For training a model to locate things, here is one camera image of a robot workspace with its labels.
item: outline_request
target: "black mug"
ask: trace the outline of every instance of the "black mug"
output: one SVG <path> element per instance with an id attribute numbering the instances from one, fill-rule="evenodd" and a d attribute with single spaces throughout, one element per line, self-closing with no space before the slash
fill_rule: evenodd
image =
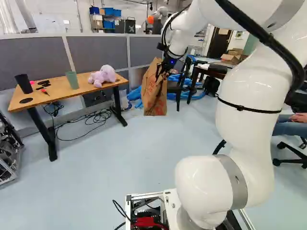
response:
<path id="1" fill-rule="evenodd" d="M 17 83 L 25 94 L 29 94 L 33 92 L 32 86 L 28 79 L 27 74 L 19 74 L 15 76 Z"/>

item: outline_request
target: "person's leg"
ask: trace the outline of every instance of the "person's leg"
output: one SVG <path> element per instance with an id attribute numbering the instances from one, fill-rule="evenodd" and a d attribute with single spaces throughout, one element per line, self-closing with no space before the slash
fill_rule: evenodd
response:
<path id="1" fill-rule="evenodd" d="M 291 122 L 292 115 L 279 115 L 276 123 Z"/>
<path id="2" fill-rule="evenodd" d="M 283 122 L 275 125 L 273 136 L 289 135 L 307 138 L 307 123 Z"/>

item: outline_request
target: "brown paper bag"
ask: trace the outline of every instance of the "brown paper bag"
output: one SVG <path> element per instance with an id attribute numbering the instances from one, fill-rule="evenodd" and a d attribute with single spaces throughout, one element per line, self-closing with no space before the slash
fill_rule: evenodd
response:
<path id="1" fill-rule="evenodd" d="M 150 67 L 147 69 L 142 80 L 142 102 L 145 116 L 166 115 L 166 94 L 167 94 L 167 77 L 168 74 L 161 74 L 156 81 L 155 73 L 157 64 L 162 59 L 155 58 Z"/>

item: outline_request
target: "door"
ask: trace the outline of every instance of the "door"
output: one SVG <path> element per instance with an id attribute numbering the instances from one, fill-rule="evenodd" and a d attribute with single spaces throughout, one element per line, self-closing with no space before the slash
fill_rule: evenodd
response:
<path id="1" fill-rule="evenodd" d="M 226 53 L 231 35 L 232 30 L 215 27 L 207 57 L 220 58 L 224 53 Z"/>

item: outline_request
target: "purple stuffed animal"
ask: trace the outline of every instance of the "purple stuffed animal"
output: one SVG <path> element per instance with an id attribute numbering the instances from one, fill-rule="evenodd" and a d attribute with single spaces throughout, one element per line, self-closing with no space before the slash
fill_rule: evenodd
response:
<path id="1" fill-rule="evenodd" d="M 91 73 L 91 76 L 88 79 L 88 83 L 94 84 L 94 86 L 97 88 L 102 88 L 102 83 L 105 81 L 116 81 L 115 70 L 109 65 L 104 65 L 101 67 L 100 71 Z"/>

